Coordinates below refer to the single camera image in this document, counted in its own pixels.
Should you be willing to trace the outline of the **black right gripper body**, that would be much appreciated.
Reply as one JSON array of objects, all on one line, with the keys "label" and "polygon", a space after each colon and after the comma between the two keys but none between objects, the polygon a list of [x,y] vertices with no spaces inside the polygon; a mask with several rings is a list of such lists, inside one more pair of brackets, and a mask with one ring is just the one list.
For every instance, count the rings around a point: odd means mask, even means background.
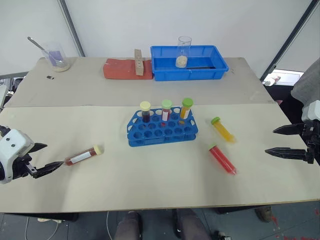
[{"label": "black right gripper body", "polygon": [[316,161],[320,164],[320,121],[307,120],[304,123],[302,139],[307,146],[306,162],[313,164]]}]

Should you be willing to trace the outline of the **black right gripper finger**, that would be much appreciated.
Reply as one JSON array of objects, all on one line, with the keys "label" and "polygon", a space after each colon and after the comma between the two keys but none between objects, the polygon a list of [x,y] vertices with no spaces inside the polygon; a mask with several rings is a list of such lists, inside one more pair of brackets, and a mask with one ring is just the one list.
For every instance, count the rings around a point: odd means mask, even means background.
[{"label": "black right gripper finger", "polygon": [[304,129],[305,129],[304,123],[295,123],[295,124],[280,126],[274,129],[272,132],[275,134],[281,134],[281,135],[301,135]]},{"label": "black right gripper finger", "polygon": [[306,160],[306,151],[304,149],[293,149],[289,147],[274,147],[266,149],[265,152],[274,157],[292,160]]}]

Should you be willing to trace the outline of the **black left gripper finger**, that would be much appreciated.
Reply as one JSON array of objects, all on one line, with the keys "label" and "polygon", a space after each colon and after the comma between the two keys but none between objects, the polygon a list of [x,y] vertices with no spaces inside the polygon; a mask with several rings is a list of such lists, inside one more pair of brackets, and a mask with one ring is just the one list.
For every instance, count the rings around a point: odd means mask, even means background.
[{"label": "black left gripper finger", "polygon": [[37,178],[43,177],[45,175],[48,175],[48,174],[54,172],[55,170],[57,170],[64,163],[65,163],[64,161],[55,161],[55,162],[48,163],[44,167],[36,169],[36,172],[33,173],[33,178],[37,179]]},{"label": "black left gripper finger", "polygon": [[47,146],[48,146],[47,144],[36,142],[34,146],[29,150],[29,153],[31,154],[31,153],[37,152],[41,149],[46,148]]}]

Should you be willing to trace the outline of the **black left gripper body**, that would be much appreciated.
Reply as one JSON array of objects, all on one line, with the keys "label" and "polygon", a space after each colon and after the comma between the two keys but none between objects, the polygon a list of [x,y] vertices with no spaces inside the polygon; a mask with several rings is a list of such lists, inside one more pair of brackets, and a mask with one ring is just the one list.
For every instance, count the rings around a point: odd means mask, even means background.
[{"label": "black left gripper body", "polygon": [[28,175],[34,179],[38,177],[36,168],[31,164],[32,157],[26,154],[22,157],[17,157],[12,164],[13,179],[24,178]]}]

